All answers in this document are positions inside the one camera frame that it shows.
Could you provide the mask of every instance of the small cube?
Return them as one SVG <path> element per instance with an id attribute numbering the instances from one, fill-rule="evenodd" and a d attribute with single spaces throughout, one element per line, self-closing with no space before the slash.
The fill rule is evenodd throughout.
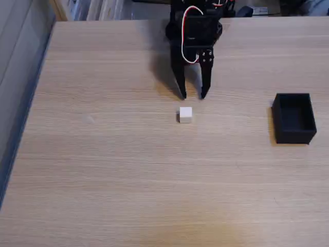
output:
<path id="1" fill-rule="evenodd" d="M 189 124 L 192 122 L 192 107 L 179 108 L 179 122 L 181 124 Z"/>

